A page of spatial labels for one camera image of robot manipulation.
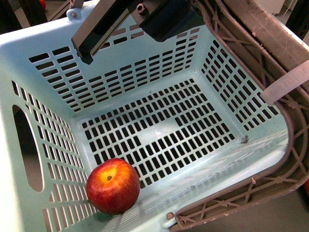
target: floor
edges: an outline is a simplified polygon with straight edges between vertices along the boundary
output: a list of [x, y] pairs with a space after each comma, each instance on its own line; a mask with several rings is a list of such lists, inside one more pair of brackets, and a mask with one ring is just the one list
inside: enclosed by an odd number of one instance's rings
[[[50, 16], [64, 1], [46, 1], [46, 16]], [[283, 7], [276, 17], [286, 23], [291, 11]], [[29, 27], [21, 8], [16, 15], [22, 27]], [[304, 42], [309, 45], [309, 33]], [[261, 203], [222, 217], [188, 232], [309, 232], [309, 197], [300, 188], [285, 196]]]

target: apple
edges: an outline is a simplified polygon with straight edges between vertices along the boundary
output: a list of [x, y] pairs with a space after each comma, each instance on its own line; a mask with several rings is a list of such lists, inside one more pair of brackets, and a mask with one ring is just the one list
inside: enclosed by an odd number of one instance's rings
[[109, 159], [91, 172], [86, 192], [92, 205], [99, 211], [121, 214], [131, 208], [139, 196], [139, 176], [126, 161]]
[[43, 10], [45, 10], [45, 8], [46, 8], [46, 2], [45, 2], [45, 0], [40, 0], [40, 4], [41, 4]]
[[304, 189], [309, 197], [309, 179], [304, 183]]

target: light blue basket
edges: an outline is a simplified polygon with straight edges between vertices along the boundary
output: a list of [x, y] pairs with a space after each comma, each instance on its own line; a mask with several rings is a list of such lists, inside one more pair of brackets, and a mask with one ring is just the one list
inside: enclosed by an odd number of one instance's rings
[[[71, 37], [96, 3], [77, 19], [0, 36], [1, 231], [168, 231], [168, 212], [275, 165], [286, 150], [283, 116], [206, 26], [158, 43], [129, 17], [82, 63]], [[18, 109], [38, 159], [22, 154]], [[131, 209], [108, 216], [85, 185], [113, 157], [135, 167], [142, 189]]]

